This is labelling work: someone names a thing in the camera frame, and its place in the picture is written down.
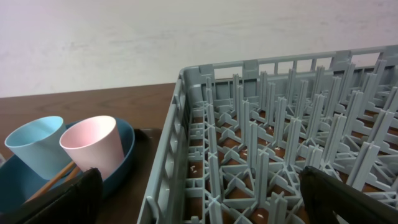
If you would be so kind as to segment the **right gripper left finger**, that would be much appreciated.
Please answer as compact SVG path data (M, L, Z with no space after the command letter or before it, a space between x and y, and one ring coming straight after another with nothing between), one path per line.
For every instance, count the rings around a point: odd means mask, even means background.
M95 223L103 194L97 168L1 215L1 223Z

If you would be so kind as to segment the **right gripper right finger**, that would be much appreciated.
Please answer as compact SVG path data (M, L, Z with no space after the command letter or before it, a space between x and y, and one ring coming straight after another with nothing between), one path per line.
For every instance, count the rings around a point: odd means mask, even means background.
M311 224L397 223L397 210L374 200L319 169L306 166L300 173L300 191Z

